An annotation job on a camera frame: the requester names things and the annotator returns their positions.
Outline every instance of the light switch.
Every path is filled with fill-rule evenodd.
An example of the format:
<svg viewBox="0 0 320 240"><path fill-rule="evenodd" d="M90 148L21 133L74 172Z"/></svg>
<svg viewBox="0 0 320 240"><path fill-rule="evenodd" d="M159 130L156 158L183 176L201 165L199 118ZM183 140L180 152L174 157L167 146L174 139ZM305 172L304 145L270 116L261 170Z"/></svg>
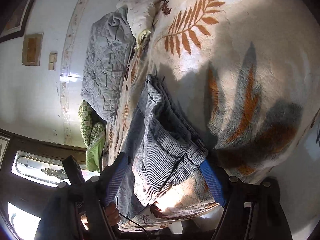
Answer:
<svg viewBox="0 0 320 240"><path fill-rule="evenodd" d="M57 53L50 53L49 55L49 70L54 70L57 61Z"/></svg>

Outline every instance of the picture frame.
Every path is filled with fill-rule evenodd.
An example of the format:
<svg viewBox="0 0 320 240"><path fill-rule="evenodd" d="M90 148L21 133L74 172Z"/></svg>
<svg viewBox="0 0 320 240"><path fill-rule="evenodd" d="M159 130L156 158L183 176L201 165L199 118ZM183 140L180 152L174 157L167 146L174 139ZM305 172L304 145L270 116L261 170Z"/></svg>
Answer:
<svg viewBox="0 0 320 240"><path fill-rule="evenodd" d="M23 66L40 66L42 33L25 35L22 48Z"/></svg>
<svg viewBox="0 0 320 240"><path fill-rule="evenodd" d="M22 37L25 32L28 17L35 0L22 0L19 6L15 9L9 21L0 30L0 43Z"/></svg>

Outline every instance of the green cloth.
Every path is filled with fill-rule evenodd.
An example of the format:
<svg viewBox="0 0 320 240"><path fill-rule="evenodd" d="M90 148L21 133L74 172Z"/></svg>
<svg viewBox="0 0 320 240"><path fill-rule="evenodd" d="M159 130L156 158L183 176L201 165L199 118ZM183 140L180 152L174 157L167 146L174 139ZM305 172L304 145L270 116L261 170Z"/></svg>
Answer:
<svg viewBox="0 0 320 240"><path fill-rule="evenodd" d="M84 144L88 147L86 167L89 171L100 171L100 158L106 142L106 132L101 122L97 122L92 126L91 113L91 106L83 100L78 115L81 122L81 135Z"/></svg>

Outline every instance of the gray striped fabric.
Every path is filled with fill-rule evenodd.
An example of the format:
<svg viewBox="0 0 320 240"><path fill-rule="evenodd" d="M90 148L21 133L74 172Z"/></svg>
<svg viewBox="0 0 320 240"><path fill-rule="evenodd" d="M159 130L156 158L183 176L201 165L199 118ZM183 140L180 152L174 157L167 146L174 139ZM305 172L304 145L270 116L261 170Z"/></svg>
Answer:
<svg viewBox="0 0 320 240"><path fill-rule="evenodd" d="M163 84L148 75L121 150L133 158L117 193L122 214L133 218L172 185L186 180L208 154L174 106Z"/></svg>

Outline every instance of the wall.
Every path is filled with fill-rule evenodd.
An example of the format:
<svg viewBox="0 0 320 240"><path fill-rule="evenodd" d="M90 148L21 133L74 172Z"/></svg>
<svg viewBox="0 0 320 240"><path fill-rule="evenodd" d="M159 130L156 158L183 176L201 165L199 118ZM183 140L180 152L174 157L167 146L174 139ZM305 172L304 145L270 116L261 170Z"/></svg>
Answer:
<svg viewBox="0 0 320 240"><path fill-rule="evenodd" d="M316 144L319 122L301 140L295 152L269 174L278 179L280 203L293 240L307 239L320 219L320 149Z"/></svg>
<svg viewBox="0 0 320 240"><path fill-rule="evenodd" d="M25 34L44 33L40 66L22 66L23 37L0 43L0 128L30 138L63 144L60 64L68 24L78 0L36 0ZM117 0L89 0L79 26L71 73L82 77L90 26L115 10ZM57 52L56 70L48 70ZM85 147L77 117L81 79L70 86L71 145Z"/></svg>

